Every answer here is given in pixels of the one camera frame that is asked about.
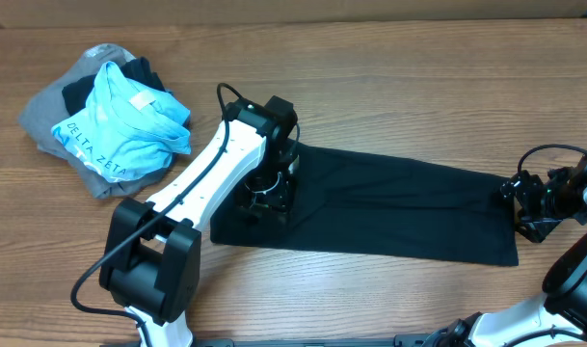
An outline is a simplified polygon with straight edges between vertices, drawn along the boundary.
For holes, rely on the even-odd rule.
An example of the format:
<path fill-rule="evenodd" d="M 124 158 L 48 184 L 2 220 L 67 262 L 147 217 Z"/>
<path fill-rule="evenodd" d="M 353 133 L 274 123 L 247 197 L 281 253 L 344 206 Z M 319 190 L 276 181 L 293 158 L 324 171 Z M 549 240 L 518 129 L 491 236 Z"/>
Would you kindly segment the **black t-shirt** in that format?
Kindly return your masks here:
<path fill-rule="evenodd" d="M 230 195 L 212 216 L 213 243 L 518 265 L 504 177 L 306 145 L 298 153 L 288 214 L 252 212 Z"/>

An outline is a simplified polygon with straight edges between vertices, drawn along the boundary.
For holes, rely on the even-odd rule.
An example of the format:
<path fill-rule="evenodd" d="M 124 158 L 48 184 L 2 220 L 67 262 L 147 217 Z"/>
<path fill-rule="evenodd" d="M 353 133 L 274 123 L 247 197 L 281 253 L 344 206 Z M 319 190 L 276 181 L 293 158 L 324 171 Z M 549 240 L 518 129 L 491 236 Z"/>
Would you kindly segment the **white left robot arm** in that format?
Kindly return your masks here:
<path fill-rule="evenodd" d="M 145 202 L 115 209 L 100 285 L 137 317 L 141 346 L 190 346 L 185 322 L 199 284 L 201 234 L 213 217 L 233 212 L 283 222 L 294 200 L 298 117 L 291 102 L 272 96 L 261 106 L 230 102 L 208 146 L 182 174 Z"/>

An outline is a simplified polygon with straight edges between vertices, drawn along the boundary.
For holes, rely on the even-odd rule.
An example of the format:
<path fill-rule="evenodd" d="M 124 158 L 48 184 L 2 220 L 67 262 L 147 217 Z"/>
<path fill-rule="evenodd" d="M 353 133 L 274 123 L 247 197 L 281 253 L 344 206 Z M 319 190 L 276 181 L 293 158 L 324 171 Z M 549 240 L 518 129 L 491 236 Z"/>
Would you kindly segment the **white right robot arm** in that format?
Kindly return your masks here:
<path fill-rule="evenodd" d="M 534 243 L 562 221 L 587 223 L 587 158 L 551 170 L 548 181 L 519 170 L 504 183 L 504 199 L 520 204 L 519 233 Z M 549 269 L 541 294 L 495 313 L 475 313 L 428 336 L 427 346 L 549 346 L 587 343 L 587 232 Z"/>

